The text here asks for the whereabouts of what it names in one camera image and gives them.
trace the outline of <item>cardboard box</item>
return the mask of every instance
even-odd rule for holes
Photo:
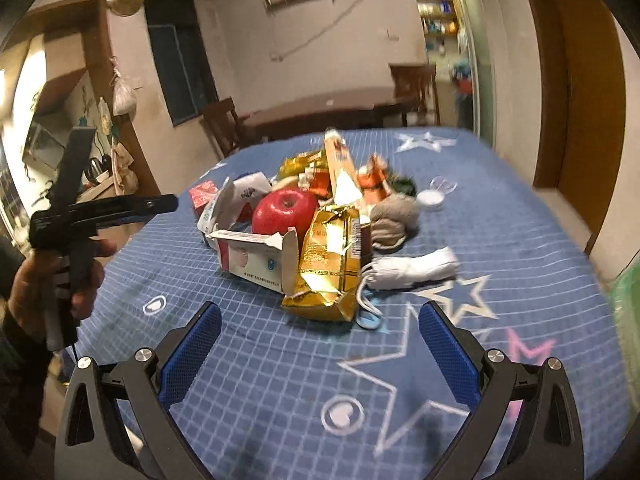
[[[329,177],[334,192],[334,203],[338,206],[353,205],[360,212],[361,245],[360,264],[371,262],[371,213],[372,205],[364,201],[355,166],[346,142],[337,130],[324,134],[324,150],[329,165]]]
[[[284,236],[215,230],[205,236],[218,252],[223,270],[292,296],[298,276],[298,235],[293,227]]]

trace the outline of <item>blue grid tablecloth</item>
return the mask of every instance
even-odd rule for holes
[[[436,176],[458,184],[443,209],[421,213],[419,234],[400,251],[451,247],[461,263],[457,280],[377,294],[385,320],[376,332],[289,316],[279,295],[221,272],[184,194],[178,211],[149,222],[108,265],[79,351],[100,363],[127,359],[212,300],[222,310],[222,334],[171,414],[215,478],[421,479],[466,416],[418,334],[417,310],[435,299],[486,348],[521,362],[562,360],[586,472],[595,473],[622,440],[629,400],[616,331],[590,264],[530,188],[476,138],[431,132],[455,145],[434,151],[420,128],[344,134],[357,165],[377,152],[419,189]],[[271,176],[284,157],[321,139],[253,146],[202,180]],[[515,413],[482,474],[497,465]],[[133,426],[128,409],[124,416]]]

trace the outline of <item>person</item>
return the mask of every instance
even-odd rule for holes
[[[451,69],[451,81],[456,87],[456,114],[458,127],[474,129],[474,90],[471,66],[466,60],[456,63]]]
[[[97,256],[111,256],[116,247],[100,240]],[[0,296],[6,300],[0,314],[0,468],[2,478],[36,479],[28,455],[38,433],[44,381],[52,358],[45,343],[46,328],[38,302],[43,280],[61,267],[53,251],[35,251],[27,259],[0,236]],[[71,299],[72,315],[91,315],[104,279],[102,265],[94,260],[91,284]]]

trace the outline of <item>red packet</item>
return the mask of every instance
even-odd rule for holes
[[[211,180],[206,180],[189,190],[191,203],[193,203],[193,208],[198,218],[204,211],[204,207],[209,203],[209,200],[211,200],[217,192],[218,188]]]

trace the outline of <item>red apple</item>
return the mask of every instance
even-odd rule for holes
[[[302,240],[318,206],[315,195],[297,187],[272,191],[258,202],[251,229],[257,235],[283,235],[290,227],[295,227],[298,243],[302,247]]]

